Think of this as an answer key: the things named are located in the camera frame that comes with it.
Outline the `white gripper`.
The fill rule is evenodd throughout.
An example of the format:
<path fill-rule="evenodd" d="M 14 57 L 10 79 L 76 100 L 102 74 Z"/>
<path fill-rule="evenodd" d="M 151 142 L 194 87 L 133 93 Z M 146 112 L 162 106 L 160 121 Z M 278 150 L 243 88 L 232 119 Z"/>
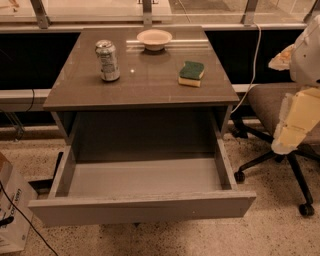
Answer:
<path fill-rule="evenodd" d="M 287 155 L 296 150 L 320 122 L 320 15 L 317 15 L 291 44 L 268 63 L 278 71 L 290 69 L 293 81 L 309 87 L 295 94 L 286 93 L 281 103 L 279 123 L 272 150 Z"/>

